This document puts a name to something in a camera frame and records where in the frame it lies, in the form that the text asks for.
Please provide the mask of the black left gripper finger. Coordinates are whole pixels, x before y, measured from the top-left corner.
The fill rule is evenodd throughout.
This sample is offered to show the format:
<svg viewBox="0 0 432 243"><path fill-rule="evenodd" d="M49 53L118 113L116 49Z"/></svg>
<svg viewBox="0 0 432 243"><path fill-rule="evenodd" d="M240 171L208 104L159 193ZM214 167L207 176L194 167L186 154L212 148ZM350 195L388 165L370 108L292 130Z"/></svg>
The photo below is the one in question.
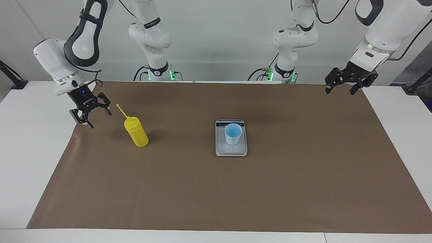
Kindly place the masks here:
<svg viewBox="0 0 432 243"><path fill-rule="evenodd" d="M370 78L365 78L364 80L358 80L350 89L350 94L354 95L358 90L362 88L370 87L372 80Z"/></svg>
<svg viewBox="0 0 432 243"><path fill-rule="evenodd" d="M333 88L338 85L345 84L347 81L348 73L346 70L340 70L339 68L333 68L330 73L325 77L326 83L326 94L330 94Z"/></svg>

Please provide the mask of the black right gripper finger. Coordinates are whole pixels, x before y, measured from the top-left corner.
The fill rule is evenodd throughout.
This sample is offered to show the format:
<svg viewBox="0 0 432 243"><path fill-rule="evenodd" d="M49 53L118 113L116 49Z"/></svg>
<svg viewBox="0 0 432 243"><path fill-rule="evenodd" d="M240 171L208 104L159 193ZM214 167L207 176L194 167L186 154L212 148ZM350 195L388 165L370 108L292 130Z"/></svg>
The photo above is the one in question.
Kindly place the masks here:
<svg viewBox="0 0 432 243"><path fill-rule="evenodd" d="M111 102L108 97L103 92L100 92L95 97L94 109L102 108L108 116L112 116L112 113L110 111L110 103Z"/></svg>
<svg viewBox="0 0 432 243"><path fill-rule="evenodd" d="M79 115L78 113L79 113L79 109L70 110L70 114L72 115L72 117L74 118L77 124L88 126L90 129L94 129L94 126L88 120L88 114L90 113L88 108L85 108L84 111L82 111L81 115Z"/></svg>

